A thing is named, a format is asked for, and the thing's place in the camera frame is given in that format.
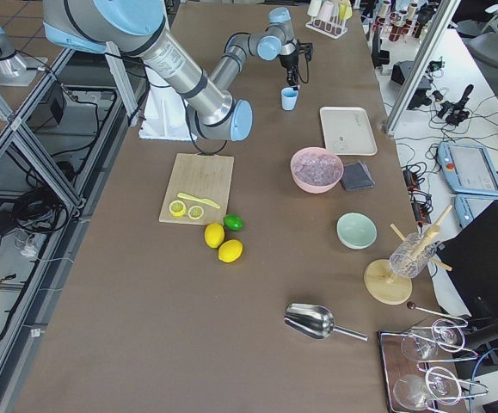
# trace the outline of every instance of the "ice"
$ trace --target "ice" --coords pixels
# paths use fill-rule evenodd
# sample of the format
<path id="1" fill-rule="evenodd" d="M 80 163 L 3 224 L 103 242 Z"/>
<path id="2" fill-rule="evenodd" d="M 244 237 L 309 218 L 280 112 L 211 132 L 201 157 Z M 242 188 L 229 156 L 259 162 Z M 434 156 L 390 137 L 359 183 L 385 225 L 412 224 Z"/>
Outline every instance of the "ice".
<path id="1" fill-rule="evenodd" d="M 294 175 L 303 182 L 322 187 L 341 178 L 338 157 L 304 154 L 292 166 Z"/>

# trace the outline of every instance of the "blue cup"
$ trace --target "blue cup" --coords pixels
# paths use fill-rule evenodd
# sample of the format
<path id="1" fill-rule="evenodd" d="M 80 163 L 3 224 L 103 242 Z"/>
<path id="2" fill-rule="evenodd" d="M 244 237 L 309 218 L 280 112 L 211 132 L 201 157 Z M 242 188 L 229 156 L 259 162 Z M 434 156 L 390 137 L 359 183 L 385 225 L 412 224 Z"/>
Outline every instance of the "blue cup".
<path id="1" fill-rule="evenodd" d="M 281 90 L 281 107 L 283 110 L 293 110 L 297 104 L 298 91 L 292 87 Z"/>

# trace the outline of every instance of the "blue device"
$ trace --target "blue device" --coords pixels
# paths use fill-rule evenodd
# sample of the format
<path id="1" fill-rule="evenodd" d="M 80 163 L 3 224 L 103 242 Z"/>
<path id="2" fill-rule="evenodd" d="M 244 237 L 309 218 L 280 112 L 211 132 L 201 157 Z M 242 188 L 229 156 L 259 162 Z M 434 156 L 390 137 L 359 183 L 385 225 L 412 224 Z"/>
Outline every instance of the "blue device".
<path id="1" fill-rule="evenodd" d="M 498 196 L 497 172 L 485 147 L 442 142 L 437 158 L 456 194 Z"/>
<path id="2" fill-rule="evenodd" d="M 494 200 L 498 200 L 498 196 L 457 194 L 455 196 L 454 206 L 461 228 L 466 228 L 466 226 L 472 222 L 475 217 L 480 215 Z"/>

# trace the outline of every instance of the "metal scoop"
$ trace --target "metal scoop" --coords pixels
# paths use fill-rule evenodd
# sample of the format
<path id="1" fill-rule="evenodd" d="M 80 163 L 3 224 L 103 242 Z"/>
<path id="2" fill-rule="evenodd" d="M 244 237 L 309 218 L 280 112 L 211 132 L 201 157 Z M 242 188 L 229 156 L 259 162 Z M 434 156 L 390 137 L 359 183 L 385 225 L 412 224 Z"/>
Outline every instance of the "metal scoop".
<path id="1" fill-rule="evenodd" d="M 311 338 L 329 337 L 333 331 L 367 341 L 367 335 L 335 325 L 333 313 L 321 305 L 291 304 L 283 318 L 285 324 Z"/>

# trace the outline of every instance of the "wooden cutting board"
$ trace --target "wooden cutting board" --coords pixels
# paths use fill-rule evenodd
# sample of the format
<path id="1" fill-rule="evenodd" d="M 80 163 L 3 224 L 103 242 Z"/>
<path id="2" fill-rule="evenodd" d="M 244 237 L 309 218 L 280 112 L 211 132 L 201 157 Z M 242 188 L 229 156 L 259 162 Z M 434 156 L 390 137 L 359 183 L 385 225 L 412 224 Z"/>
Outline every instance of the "wooden cutting board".
<path id="1" fill-rule="evenodd" d="M 218 155 L 207 157 L 178 153 L 170 174 L 159 222 L 192 225 L 221 223 L 228 209 L 232 172 L 233 157 Z M 188 209 L 193 205 L 202 206 L 205 209 L 204 215 L 200 219 L 190 219 L 187 214 L 182 217 L 173 217 L 170 215 L 169 205 L 170 202 L 178 199 L 179 192 L 214 200 L 220 205 L 220 209 L 193 200 L 182 200 Z"/>

